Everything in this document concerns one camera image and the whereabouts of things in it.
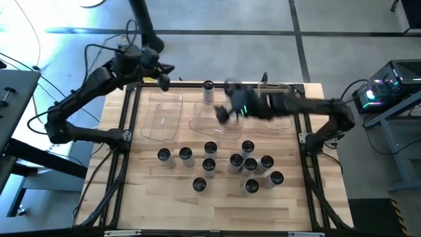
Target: yellow and black warning stripe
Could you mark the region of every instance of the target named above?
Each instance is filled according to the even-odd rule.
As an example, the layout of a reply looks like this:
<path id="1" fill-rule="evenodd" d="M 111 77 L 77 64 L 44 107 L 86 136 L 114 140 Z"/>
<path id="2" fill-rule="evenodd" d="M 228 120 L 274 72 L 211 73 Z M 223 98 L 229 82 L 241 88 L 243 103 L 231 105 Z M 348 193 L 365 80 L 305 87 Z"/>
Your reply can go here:
<path id="1" fill-rule="evenodd" d="M 399 224 L 401 225 L 403 234 L 406 235 L 406 236 L 409 236 L 408 230 L 405 227 L 405 223 L 403 222 L 403 217 L 402 217 L 402 214 L 401 214 L 401 210 L 399 210 L 399 207 L 397 205 L 397 202 L 395 200 L 393 200 L 393 199 L 390 199 L 390 202 L 392 203 L 392 206 L 395 208 L 395 212 L 396 212 L 397 218 L 399 220 Z"/>

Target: wooden table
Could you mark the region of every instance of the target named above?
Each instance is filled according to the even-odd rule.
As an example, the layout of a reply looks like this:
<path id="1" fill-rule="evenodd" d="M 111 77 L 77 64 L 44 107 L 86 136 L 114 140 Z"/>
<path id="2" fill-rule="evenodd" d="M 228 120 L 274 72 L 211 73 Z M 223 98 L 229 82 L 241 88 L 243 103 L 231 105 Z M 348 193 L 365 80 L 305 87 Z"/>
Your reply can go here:
<path id="1" fill-rule="evenodd" d="M 215 89 L 217 99 L 222 99 L 222 90 Z M 305 84 L 307 97 L 323 98 L 321 84 Z M 258 130 L 256 121 L 245 120 L 240 139 L 227 140 L 203 135 L 189 127 L 195 102 L 202 98 L 198 88 L 171 88 L 171 93 L 182 93 L 183 108 L 175 144 L 160 144 L 141 135 L 148 110 L 151 93 L 161 93 L 158 88 L 142 88 L 137 113 L 134 140 L 128 164 L 128 173 L 118 228 L 165 229 L 165 230 L 311 230 L 309 210 L 305 194 L 303 171 L 297 145 L 293 118 L 290 128 L 274 132 Z M 108 94 L 100 129 L 116 128 L 120 119 L 124 92 L 116 90 Z M 318 130 L 326 116 L 311 115 L 312 129 Z M 261 188 L 250 197 L 241 196 L 240 185 L 244 178 L 227 172 L 228 159 L 239 151 L 244 140 L 255 143 L 253 157 L 271 155 L 275 165 L 271 171 L 284 174 L 284 183 L 272 190 Z M 209 189 L 199 195 L 192 188 L 194 178 L 202 176 L 201 163 L 205 142 L 218 145 L 217 174 L 207 178 Z M 189 169 L 182 165 L 178 152 L 188 146 L 193 150 L 196 165 Z M 161 147 L 170 149 L 176 158 L 176 167 L 166 169 L 157 159 Z M 325 147 L 325 152 L 336 157 L 334 150 Z M 92 157 L 86 183 L 94 168 L 108 153 L 103 148 Z M 319 156 L 320 171 L 327 200 L 345 223 L 352 226 L 352 218 L 339 166 L 323 155 Z M 77 223 L 82 222 L 93 211 L 103 197 L 109 172 L 109 159 L 100 168 L 87 190 Z M 320 205 L 315 199 L 318 222 L 322 223 Z M 108 220 L 112 216 L 114 201 L 111 200 Z"/>

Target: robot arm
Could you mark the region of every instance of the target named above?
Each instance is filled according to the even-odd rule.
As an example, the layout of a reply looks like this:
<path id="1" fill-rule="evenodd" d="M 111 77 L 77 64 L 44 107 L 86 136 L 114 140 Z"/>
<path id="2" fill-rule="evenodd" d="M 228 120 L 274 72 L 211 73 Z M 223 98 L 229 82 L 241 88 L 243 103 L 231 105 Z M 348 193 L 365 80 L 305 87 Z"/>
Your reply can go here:
<path id="1" fill-rule="evenodd" d="M 255 90 L 243 84 L 226 84 L 225 93 L 231 99 L 232 108 L 227 111 L 227 108 L 215 107 L 220 124 L 227 123 L 232 113 L 266 120 L 294 113 L 328 115 L 329 121 L 305 138 L 307 152 L 313 154 L 322 151 L 326 140 L 355 125 L 351 108 L 340 99 L 303 99 L 282 92 L 257 95 Z"/>
<path id="2" fill-rule="evenodd" d="M 161 65 L 158 53 L 152 49 L 140 49 L 136 45 L 129 48 L 119 45 L 118 49 L 114 58 L 94 70 L 79 89 L 72 90 L 69 96 L 49 108 L 45 129 L 52 143 L 81 140 L 105 142 L 113 148 L 126 140 L 123 131 L 80 128 L 67 122 L 67 118 L 96 97 L 107 95 L 116 88 L 122 90 L 127 84 L 140 83 L 143 77 L 157 79 L 161 89 L 168 91 L 170 79 L 167 74 L 174 66 Z"/>

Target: cylinder cap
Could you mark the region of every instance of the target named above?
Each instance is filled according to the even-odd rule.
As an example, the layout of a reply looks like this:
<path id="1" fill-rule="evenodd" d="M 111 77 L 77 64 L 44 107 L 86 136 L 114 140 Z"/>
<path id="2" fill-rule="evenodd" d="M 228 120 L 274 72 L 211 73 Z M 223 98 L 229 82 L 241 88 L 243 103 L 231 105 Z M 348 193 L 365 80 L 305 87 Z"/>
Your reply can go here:
<path id="1" fill-rule="evenodd" d="M 246 168 L 249 171 L 253 171 L 257 168 L 257 161 L 253 158 L 247 158 L 244 161 L 244 168 Z"/>
<path id="2" fill-rule="evenodd" d="M 251 193 L 254 194 L 259 190 L 259 183 L 254 179 L 249 179 L 245 182 L 245 189 Z"/>
<path id="3" fill-rule="evenodd" d="M 243 148 L 243 151 L 250 153 L 255 149 L 255 144 L 252 141 L 244 141 L 241 145 L 241 148 Z"/>
<path id="4" fill-rule="evenodd" d="M 284 181 L 284 175 L 279 171 L 274 171 L 270 174 L 270 179 L 274 184 L 281 184 Z"/>
<path id="5" fill-rule="evenodd" d="M 169 159 L 171 156 L 171 152 L 169 149 L 166 148 L 162 148 L 158 151 L 158 159 L 160 159 L 161 161 L 166 161 L 167 159 Z"/>
<path id="6" fill-rule="evenodd" d="M 190 159 L 191 155 L 193 154 L 193 152 L 191 151 L 190 148 L 188 147 L 183 147 L 180 152 L 180 158 L 181 159 Z"/>
<path id="7" fill-rule="evenodd" d="M 198 191 L 198 192 L 202 192 L 203 190 L 205 190 L 206 188 L 206 180 L 203 178 L 196 178 L 193 181 L 193 189 Z"/>
<path id="8" fill-rule="evenodd" d="M 243 164 L 243 157 L 238 154 L 233 154 L 230 158 L 231 165 L 239 167 Z"/>
<path id="9" fill-rule="evenodd" d="M 213 171 L 215 169 L 216 163 L 213 159 L 205 159 L 202 164 L 203 168 L 206 171 Z"/>
<path id="10" fill-rule="evenodd" d="M 269 155 L 265 155 L 264 157 L 262 157 L 262 159 L 260 159 L 260 162 L 262 163 L 262 166 L 264 168 L 270 168 L 272 166 L 274 166 L 274 159 L 269 156 Z"/>
<path id="11" fill-rule="evenodd" d="M 211 89 L 213 89 L 213 87 L 214 87 L 214 84 L 213 84 L 212 81 L 207 80 L 207 81 L 203 82 L 203 88 L 205 90 L 211 90 Z"/>
<path id="12" fill-rule="evenodd" d="M 214 142 L 207 142 L 205 144 L 205 151 L 207 153 L 210 153 L 210 154 L 215 153 L 217 149 L 218 147 L 216 146 L 216 143 Z"/>

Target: butcher block tabletop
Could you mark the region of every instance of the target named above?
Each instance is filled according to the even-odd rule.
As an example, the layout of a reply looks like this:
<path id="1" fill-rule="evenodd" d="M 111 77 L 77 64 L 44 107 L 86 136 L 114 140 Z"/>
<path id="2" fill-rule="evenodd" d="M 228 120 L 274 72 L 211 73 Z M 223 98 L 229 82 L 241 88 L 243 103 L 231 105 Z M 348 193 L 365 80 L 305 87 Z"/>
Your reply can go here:
<path id="1" fill-rule="evenodd" d="M 323 98 L 321 84 L 304 84 L 307 98 Z M 297 132 L 293 117 L 276 118 L 272 123 L 253 118 L 231 121 L 231 128 L 218 127 L 203 104 L 201 88 L 170 88 L 163 93 L 159 88 L 142 88 L 137 111 L 126 182 L 122 196 L 118 228 L 161 230 L 311 230 L 309 209 L 299 155 Z M 223 89 L 214 89 L 215 103 L 223 103 Z M 108 94 L 99 129 L 117 128 L 124 99 L 124 91 Z M 132 110 L 129 104 L 126 128 Z M 317 131 L 327 116 L 311 115 L 312 130 Z M 273 189 L 260 186 L 257 193 L 243 196 L 241 185 L 247 178 L 227 171 L 229 158 L 239 153 L 241 144 L 250 140 L 255 145 L 251 157 L 263 155 L 274 158 L 274 166 L 262 175 L 252 174 L 259 184 L 272 171 L 280 171 L 284 182 Z M 206 178 L 202 162 L 206 142 L 218 146 L 216 175 Z M 167 169 L 157 158 L 160 148 L 168 148 L 176 166 Z M 189 147 L 195 166 L 183 166 L 179 151 Z M 109 152 L 107 145 L 90 161 L 85 186 L 93 170 Z M 336 151 L 324 152 L 337 157 Z M 337 163 L 319 155 L 319 165 L 326 199 L 349 226 L 353 225 L 341 169 Z M 122 156 L 116 175 L 120 170 Z M 84 221 L 104 195 L 111 158 L 95 175 L 87 189 L 76 223 Z M 204 194 L 193 189 L 193 180 L 207 181 Z M 114 209 L 111 199 L 109 221 Z M 317 219 L 322 224 L 320 205 L 314 196 Z"/>

